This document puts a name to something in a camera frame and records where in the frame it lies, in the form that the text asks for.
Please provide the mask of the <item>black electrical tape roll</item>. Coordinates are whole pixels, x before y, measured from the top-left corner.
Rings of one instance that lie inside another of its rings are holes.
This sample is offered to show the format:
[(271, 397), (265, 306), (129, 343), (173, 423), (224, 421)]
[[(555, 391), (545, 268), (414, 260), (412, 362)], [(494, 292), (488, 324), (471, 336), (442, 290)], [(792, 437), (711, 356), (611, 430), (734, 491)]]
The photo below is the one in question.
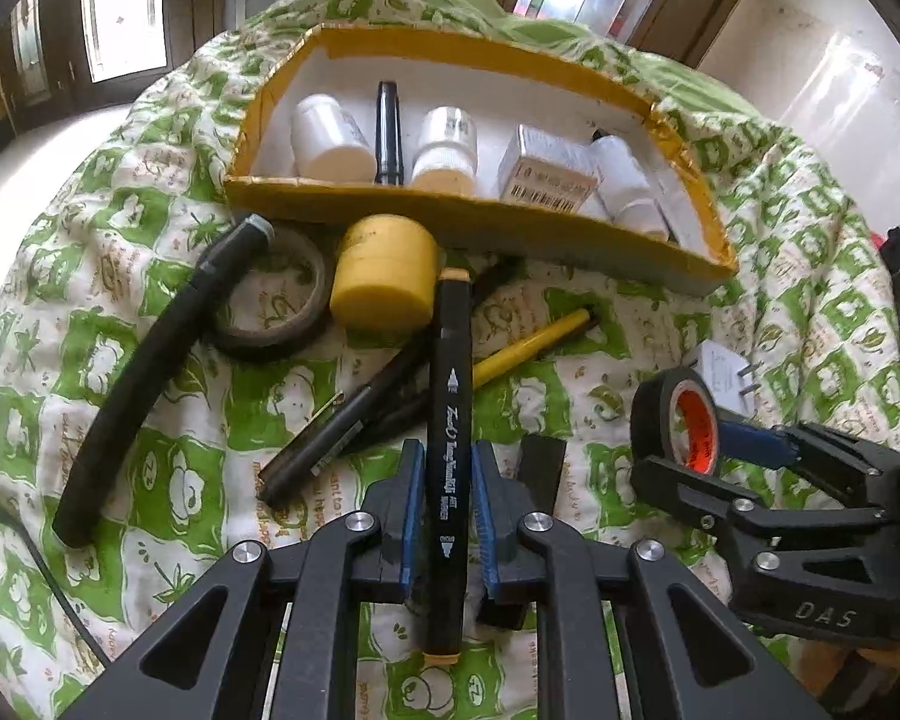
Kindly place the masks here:
[(635, 390), (629, 427), (635, 461), (660, 458), (698, 475), (717, 472), (717, 410), (706, 384), (689, 367), (644, 380)]

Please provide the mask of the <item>white power adapter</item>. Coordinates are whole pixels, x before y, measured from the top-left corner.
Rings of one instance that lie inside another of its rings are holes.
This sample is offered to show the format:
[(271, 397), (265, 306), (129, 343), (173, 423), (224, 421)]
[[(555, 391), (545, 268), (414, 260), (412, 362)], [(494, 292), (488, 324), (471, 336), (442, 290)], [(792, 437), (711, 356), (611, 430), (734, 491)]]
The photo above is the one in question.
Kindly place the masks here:
[(685, 354), (683, 364), (697, 372), (720, 410), (743, 419), (754, 416), (759, 388), (756, 362), (717, 341), (704, 340)]

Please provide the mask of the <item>short black marker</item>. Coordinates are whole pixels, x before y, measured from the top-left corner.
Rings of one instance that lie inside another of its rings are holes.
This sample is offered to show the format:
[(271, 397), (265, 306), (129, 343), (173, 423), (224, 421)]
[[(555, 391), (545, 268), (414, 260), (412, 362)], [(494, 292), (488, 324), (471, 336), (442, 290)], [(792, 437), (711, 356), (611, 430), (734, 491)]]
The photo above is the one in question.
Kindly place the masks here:
[(544, 562), (521, 543), (521, 524), (530, 514), (554, 514), (564, 455), (564, 440), (528, 434), (520, 442), (517, 474), (506, 478), (493, 444), (476, 442), (473, 502), (484, 587), (479, 624), (520, 631), (528, 606), (538, 598)]

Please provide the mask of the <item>black marker orange ends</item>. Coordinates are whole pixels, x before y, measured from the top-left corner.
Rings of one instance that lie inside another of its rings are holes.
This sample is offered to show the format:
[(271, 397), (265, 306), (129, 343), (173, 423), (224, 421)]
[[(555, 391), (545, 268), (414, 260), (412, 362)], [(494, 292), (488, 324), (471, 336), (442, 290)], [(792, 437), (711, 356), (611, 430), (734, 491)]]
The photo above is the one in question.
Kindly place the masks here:
[(424, 473), (427, 611), (422, 650), (425, 663), (432, 667), (455, 665), (463, 637), (473, 408), (470, 299), (470, 273), (445, 268), (437, 281)]

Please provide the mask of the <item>long black tube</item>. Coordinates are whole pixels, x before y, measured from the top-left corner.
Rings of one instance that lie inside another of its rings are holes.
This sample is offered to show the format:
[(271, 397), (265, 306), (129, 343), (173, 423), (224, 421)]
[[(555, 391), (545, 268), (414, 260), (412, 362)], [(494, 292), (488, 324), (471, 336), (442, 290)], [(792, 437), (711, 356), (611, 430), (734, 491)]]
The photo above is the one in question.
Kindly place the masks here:
[(250, 215), (211, 244), (119, 372), (82, 441), (53, 517), (53, 532), (69, 548), (91, 543), (103, 504), (144, 419), (208, 331), (217, 307), (272, 239), (274, 226), (263, 216)]

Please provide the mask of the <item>large white bottle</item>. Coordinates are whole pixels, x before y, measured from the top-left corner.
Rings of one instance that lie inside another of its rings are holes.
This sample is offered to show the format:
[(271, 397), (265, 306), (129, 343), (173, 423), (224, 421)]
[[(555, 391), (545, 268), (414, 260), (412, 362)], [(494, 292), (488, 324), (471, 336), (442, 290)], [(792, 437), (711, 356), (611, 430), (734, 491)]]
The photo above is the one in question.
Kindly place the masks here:
[(600, 174), (596, 195), (610, 220), (647, 238), (667, 241), (670, 228), (658, 204), (658, 190), (652, 187), (628, 142), (598, 130), (589, 153)]

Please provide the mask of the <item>white medicine box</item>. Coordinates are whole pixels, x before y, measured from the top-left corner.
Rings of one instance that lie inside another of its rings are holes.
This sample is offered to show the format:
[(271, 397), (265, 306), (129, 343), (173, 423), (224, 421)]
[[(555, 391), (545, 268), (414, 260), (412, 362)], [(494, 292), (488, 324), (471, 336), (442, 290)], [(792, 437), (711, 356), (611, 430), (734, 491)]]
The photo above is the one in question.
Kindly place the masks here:
[(577, 213), (600, 182), (582, 143), (520, 124), (500, 158), (499, 200)]

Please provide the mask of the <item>white bottle red label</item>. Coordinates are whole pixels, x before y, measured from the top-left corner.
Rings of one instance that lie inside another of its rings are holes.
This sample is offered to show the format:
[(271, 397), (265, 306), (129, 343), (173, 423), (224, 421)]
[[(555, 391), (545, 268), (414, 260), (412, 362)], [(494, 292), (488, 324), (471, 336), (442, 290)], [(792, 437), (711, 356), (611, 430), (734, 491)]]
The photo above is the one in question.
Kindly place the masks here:
[(421, 192), (473, 197), (478, 172), (478, 134), (461, 107), (439, 106), (422, 119), (411, 187)]

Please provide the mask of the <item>long black pen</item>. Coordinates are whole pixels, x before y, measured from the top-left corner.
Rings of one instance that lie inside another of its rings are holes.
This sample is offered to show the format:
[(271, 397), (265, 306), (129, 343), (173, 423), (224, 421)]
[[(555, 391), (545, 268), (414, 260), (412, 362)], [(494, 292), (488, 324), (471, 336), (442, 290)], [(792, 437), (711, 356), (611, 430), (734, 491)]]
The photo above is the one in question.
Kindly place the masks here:
[(400, 98), (395, 82), (380, 82), (377, 89), (375, 160), (377, 160), (377, 174), (375, 174), (377, 184), (404, 184)]

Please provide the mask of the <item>white bottle green label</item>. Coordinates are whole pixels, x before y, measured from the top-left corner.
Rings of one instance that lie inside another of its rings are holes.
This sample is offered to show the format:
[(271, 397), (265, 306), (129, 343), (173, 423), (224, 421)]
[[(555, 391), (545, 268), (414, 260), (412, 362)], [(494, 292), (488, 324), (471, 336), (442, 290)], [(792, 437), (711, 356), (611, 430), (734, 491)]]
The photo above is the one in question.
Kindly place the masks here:
[(309, 181), (372, 184), (377, 161), (349, 110), (329, 94), (310, 94), (290, 114), (297, 174)]

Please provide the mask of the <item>yellow black pen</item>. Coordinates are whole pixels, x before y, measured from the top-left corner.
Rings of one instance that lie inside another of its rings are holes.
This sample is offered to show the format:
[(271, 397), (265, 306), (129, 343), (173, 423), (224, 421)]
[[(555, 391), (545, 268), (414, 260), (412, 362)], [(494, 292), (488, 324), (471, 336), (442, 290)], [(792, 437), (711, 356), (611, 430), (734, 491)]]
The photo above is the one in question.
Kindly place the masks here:
[[(479, 361), (473, 369), (473, 388), (478, 390), (486, 383), (510, 374), (524, 362), (536, 359), (549, 349), (564, 343), (567, 338), (577, 337), (580, 333), (587, 332), (597, 323), (598, 314), (593, 305), (584, 305), (572, 310), (570, 314), (560, 317), (548, 327), (544, 327), (543, 330), (538, 330), (529, 337), (515, 341), (507, 348)], [(356, 437), (347, 446), (347, 453), (355, 454), (396, 439), (409, 429), (421, 424), (429, 415), (429, 408), (430, 390), (424, 388), (418, 394), (405, 398), (393, 413), (380, 419), (377, 426), (368, 426), (359, 437)]]

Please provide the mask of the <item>green patterned quilt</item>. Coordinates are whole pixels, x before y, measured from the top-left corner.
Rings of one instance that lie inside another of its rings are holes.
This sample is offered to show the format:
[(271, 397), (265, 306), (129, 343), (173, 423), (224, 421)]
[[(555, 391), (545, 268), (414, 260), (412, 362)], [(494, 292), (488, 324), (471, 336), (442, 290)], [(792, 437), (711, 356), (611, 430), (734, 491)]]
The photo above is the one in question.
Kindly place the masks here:
[(658, 104), (712, 187), (740, 270), (704, 299), (532, 262), (476, 312), (489, 355), (590, 304), (600, 323), (491, 383), (475, 433), (502, 466), (520, 439), (566, 442), (557, 515), (584, 535), (662, 541), (717, 595), (712, 541), (635, 497), (635, 387), (704, 340), (758, 364), (756, 415), (900, 441), (898, 319), (862, 213), (823, 158), (702, 73), (566, 21), (493, 0), (281, 0), (209, 41), (142, 93), (20, 241), (0, 293), (0, 691), (23, 718), (55, 718), (240, 539), (295, 543), (361, 504), (397, 447), (331, 463), (285, 512), (255, 476), (315, 408), (390, 356), (385, 341), (329, 333), (312, 351), (245, 366), (200, 344), (149, 416), (97, 543), (68, 551), (52, 518), (87, 427), (139, 340), (230, 210), (224, 171), (253, 94), (326, 21), (472, 32), (547, 50)]

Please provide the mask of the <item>yellow taped foam tray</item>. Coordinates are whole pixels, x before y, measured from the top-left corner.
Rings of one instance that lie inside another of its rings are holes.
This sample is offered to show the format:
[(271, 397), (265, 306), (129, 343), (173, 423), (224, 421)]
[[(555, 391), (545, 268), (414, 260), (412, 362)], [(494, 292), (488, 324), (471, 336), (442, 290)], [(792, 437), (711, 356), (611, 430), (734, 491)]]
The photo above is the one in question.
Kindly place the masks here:
[[(294, 107), (310, 94), (328, 94), (372, 137), (383, 82), (397, 87), (408, 163), (416, 159), (429, 110), (452, 106), (470, 115), (476, 129), (473, 193), (302, 176), (290, 143)], [(528, 203), (503, 202), (500, 161), (521, 127), (581, 145), (598, 130), (626, 140), (660, 197), (671, 239), (560, 210), (546, 188)], [(691, 296), (712, 293), (738, 271), (709, 183), (685, 138), (655, 104), (585, 65), (463, 32), (311, 29), (251, 99), (224, 184), (233, 206), (272, 220), (346, 227), (372, 213), (391, 213), (413, 218), (452, 249), (525, 255)]]

